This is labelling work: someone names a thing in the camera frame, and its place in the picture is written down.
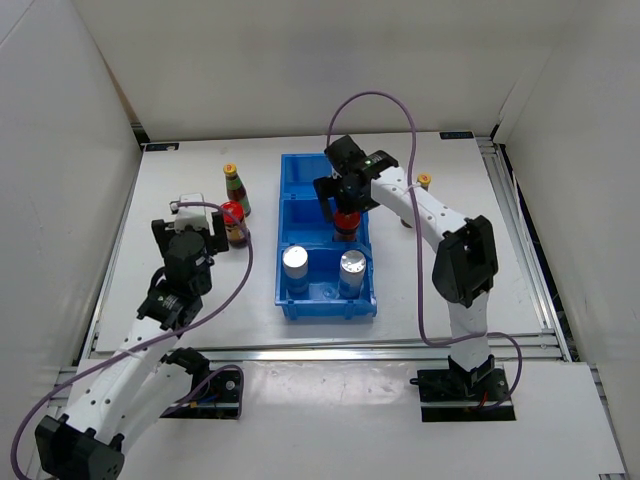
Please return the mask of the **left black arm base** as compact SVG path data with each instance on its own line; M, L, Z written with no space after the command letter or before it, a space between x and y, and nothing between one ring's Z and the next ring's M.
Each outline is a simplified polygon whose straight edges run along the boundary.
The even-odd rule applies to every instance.
M195 383L195 392L164 412L163 418L191 420L239 420L242 415L244 371L225 365Z

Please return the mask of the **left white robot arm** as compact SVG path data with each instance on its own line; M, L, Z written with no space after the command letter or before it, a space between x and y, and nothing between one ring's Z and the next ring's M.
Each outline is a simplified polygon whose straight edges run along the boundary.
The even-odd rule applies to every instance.
M229 249L225 212L180 200L175 218L151 224L163 265L153 275L120 349L59 417L35 429L42 469L57 479L115 479L135 440L172 404L198 400L210 386L209 363L174 346L212 289L214 256Z

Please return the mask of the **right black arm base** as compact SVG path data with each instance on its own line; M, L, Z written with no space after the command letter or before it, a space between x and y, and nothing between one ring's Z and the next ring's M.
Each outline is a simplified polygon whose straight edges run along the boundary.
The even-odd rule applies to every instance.
M470 391L449 370L418 370L409 380L418 388L423 423L510 422L515 409L506 396L503 368L496 368Z

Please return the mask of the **yellow-cap sauce bottle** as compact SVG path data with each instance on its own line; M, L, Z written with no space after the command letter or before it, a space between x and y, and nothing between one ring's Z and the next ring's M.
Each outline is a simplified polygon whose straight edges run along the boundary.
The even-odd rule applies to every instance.
M416 180L409 185L410 188L420 188L424 191L429 191L432 177L428 173L420 173L417 175Z
M246 188L242 182L237 166L234 163L227 163L223 166L227 197L230 201L238 202L246 216L251 214L251 206Z

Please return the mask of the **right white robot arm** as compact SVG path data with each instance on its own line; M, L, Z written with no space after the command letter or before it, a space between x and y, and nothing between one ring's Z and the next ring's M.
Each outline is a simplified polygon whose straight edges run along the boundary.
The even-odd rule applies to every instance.
M452 338L449 387L460 399L476 397L495 365L487 339L487 305L498 272L491 222L450 208L411 180L391 155L367 154L350 136L324 153L333 172L313 185L325 219L383 206L414 228L417 247L434 251L431 279L447 303Z

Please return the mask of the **silver-top shaker can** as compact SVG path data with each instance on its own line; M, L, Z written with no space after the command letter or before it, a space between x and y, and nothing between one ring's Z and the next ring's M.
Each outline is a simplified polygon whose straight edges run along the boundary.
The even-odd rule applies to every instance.
M282 254L285 284L291 294L302 294L308 289L308 252L300 245L287 247Z
M339 294L347 299L357 298L364 282L366 256L360 250L344 252L339 263Z

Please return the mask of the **red-lid sauce jar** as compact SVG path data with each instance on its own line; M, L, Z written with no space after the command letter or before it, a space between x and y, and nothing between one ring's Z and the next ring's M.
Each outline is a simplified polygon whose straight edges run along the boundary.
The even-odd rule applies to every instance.
M234 248L241 248L247 244L245 212L243 206L237 201L227 201L221 205L223 220L226 230L226 237L229 245Z
M335 242L355 242L360 223L361 214L359 212L347 214L337 210L333 217L333 240Z

